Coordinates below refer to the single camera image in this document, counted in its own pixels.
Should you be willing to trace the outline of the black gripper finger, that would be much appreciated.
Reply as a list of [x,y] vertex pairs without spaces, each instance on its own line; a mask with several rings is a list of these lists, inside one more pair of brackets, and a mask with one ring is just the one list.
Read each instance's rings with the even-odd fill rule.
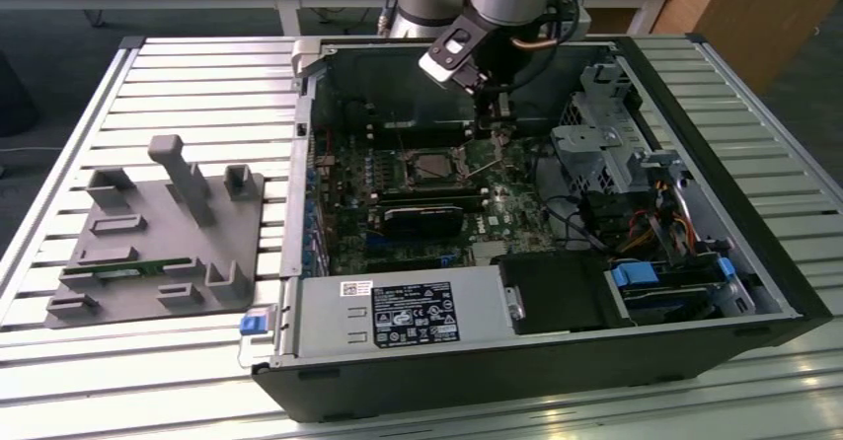
[[516,129],[516,116],[508,93],[500,93],[495,104],[495,130],[500,136],[511,137]]
[[480,92],[473,99],[473,136],[476,139],[488,139],[492,136],[496,122],[496,99],[497,95],[487,92]]

